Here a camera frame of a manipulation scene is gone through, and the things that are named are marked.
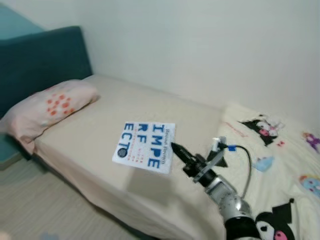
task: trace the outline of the white wall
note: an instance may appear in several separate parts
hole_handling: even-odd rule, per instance
[[[96,73],[319,127],[317,0],[74,0]]]
[[[73,8],[73,0],[0,1],[7,7],[46,30],[78,24]]]

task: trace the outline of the upholstered headboard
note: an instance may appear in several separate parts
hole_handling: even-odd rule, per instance
[[[0,119],[28,96],[92,75],[80,27],[0,41]]]

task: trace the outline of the cartoon character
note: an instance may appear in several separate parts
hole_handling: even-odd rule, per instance
[[[320,139],[317,138],[316,136],[314,136],[313,134],[311,133],[307,133],[307,132],[304,132],[302,134],[302,136],[305,138],[306,142],[308,144],[310,144],[311,147],[313,147],[313,149],[318,153],[320,154],[320,150],[318,149],[317,145],[320,144]]]
[[[320,177],[312,175],[303,175],[300,177],[302,186],[320,198]]]
[[[255,218],[255,225],[262,240],[295,240],[288,224],[292,223],[291,198],[286,204],[272,208],[272,212],[262,212]]]
[[[240,121],[240,123],[257,132],[266,147],[274,142],[274,139],[278,137],[279,129],[282,129],[285,126],[279,120],[262,114],[260,114],[257,119],[252,121]]]
[[[273,156],[265,156],[263,158],[258,157],[256,163],[253,163],[252,166],[260,172],[265,172],[272,166],[274,160],[275,158]]]

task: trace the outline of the floor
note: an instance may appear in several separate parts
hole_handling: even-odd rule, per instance
[[[33,161],[0,172],[0,231],[12,240],[152,239],[93,208]]]

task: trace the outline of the bed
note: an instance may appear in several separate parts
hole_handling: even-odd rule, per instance
[[[310,130],[288,119],[282,119],[281,125],[278,120],[237,104],[221,112],[145,86],[92,75],[79,27],[14,39],[4,45],[9,46],[8,58],[13,53],[23,54],[24,58],[8,63],[9,69],[17,69],[14,73],[0,71],[5,79],[0,90],[2,115],[30,94],[68,79],[83,79],[98,89],[98,101],[34,140],[34,157],[62,175],[92,204],[159,239],[224,239],[217,206],[199,184],[188,179],[176,156],[170,174],[111,160],[126,121],[175,123],[175,141],[194,154],[208,154],[212,137],[216,136],[226,136],[229,144],[250,150],[255,168],[246,199],[257,226],[271,227],[265,240],[320,239],[320,197],[315,195],[320,189],[315,184],[315,193],[306,189],[310,179],[316,181],[320,175],[320,157],[315,151],[318,146],[310,147],[302,134],[310,134]],[[29,56],[37,52],[36,58],[26,61],[29,57],[26,59],[25,51]],[[17,85],[26,87],[17,90]],[[269,133],[265,125],[279,135],[268,129],[270,136],[266,137]],[[240,152],[227,152],[225,160],[227,167],[215,167],[215,171],[241,193],[248,175],[246,157]],[[272,222],[284,216],[283,209],[288,217],[279,224]]]

